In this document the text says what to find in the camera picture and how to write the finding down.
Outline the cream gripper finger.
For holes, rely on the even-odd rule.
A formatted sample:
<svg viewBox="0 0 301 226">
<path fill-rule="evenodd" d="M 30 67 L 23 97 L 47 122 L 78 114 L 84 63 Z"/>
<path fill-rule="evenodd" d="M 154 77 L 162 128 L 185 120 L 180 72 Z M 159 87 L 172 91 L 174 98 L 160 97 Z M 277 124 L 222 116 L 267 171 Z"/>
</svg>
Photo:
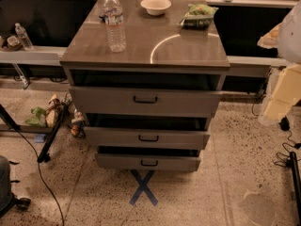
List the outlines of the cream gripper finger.
<svg viewBox="0 0 301 226">
<path fill-rule="evenodd" d="M 300 100 L 301 64 L 294 63 L 279 74 L 263 116 L 271 121 L 281 121 Z"/>
</svg>

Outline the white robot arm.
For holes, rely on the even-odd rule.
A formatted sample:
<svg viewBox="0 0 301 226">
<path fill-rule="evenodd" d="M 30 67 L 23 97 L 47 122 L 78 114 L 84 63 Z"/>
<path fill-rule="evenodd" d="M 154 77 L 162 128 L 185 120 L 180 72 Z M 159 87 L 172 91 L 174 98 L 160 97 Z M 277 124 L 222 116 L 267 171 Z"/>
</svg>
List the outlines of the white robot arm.
<svg viewBox="0 0 301 226">
<path fill-rule="evenodd" d="M 268 80 L 259 122 L 269 125 L 280 122 L 301 100 L 301 1 L 280 24 L 259 39 L 258 45 L 277 48 L 278 55 L 290 62 L 281 72 L 272 73 Z"/>
</svg>

